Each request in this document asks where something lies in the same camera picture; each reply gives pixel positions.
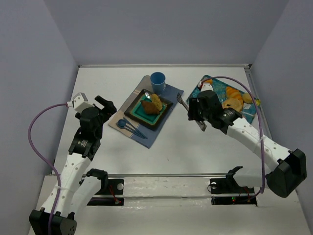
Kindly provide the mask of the metal tongs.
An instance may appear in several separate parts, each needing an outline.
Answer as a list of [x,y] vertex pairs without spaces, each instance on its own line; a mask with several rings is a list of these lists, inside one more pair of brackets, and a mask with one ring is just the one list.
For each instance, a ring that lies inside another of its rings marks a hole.
[[[182,99],[180,93],[177,94],[177,101],[185,108],[186,111],[189,111],[189,107]],[[195,121],[195,122],[203,132],[206,130],[207,126],[203,121]]]

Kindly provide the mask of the dark brown croissant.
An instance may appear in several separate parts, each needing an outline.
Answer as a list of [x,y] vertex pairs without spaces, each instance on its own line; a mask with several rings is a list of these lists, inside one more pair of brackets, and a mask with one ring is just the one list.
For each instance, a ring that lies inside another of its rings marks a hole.
[[148,114],[148,115],[159,115],[160,110],[157,108],[157,106],[153,102],[141,100],[140,103],[141,103],[143,110],[146,114]]

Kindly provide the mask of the toasted baguette slice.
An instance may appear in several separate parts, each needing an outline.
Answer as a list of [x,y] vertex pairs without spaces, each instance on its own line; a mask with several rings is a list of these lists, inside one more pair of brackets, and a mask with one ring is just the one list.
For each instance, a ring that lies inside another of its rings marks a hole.
[[152,94],[151,95],[151,101],[155,104],[155,106],[157,107],[157,109],[159,111],[162,110],[163,105],[162,105],[162,102],[161,102],[161,100],[160,100],[160,98],[159,98],[159,96],[157,94]]

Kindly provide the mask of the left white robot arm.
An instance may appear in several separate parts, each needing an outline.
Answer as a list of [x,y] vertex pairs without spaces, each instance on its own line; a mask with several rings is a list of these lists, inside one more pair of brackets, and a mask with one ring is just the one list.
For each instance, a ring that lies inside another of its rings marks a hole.
[[87,170],[103,135],[103,125],[117,111],[112,101],[96,96],[103,108],[88,102],[84,93],[78,93],[64,105],[72,107],[80,126],[68,150],[65,165],[59,173],[53,166],[57,183],[39,210],[33,210],[29,222],[36,235],[73,235],[76,215],[100,190],[109,183],[107,172]]

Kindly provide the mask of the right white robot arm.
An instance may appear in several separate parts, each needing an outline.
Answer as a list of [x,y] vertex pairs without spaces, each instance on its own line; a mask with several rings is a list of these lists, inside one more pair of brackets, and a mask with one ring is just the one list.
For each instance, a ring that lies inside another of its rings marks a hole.
[[236,139],[261,159],[261,186],[286,198],[307,177],[306,156],[300,149],[283,147],[254,128],[232,107],[223,108],[212,90],[188,98],[188,119],[207,121],[215,129]]

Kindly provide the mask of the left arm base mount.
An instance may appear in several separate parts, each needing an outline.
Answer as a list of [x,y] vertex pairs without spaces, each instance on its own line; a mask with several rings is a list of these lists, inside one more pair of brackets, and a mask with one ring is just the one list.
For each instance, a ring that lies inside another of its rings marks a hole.
[[123,206],[124,179],[110,179],[106,171],[92,168],[86,177],[93,177],[100,181],[100,189],[88,202],[88,206]]

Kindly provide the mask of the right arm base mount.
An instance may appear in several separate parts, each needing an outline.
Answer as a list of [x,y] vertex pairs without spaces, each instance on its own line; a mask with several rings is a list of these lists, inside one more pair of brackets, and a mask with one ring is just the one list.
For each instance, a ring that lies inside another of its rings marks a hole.
[[210,179],[207,190],[212,195],[212,205],[257,206],[254,188],[241,187],[234,179],[234,175],[242,168],[242,166],[237,166],[231,169],[224,178]]

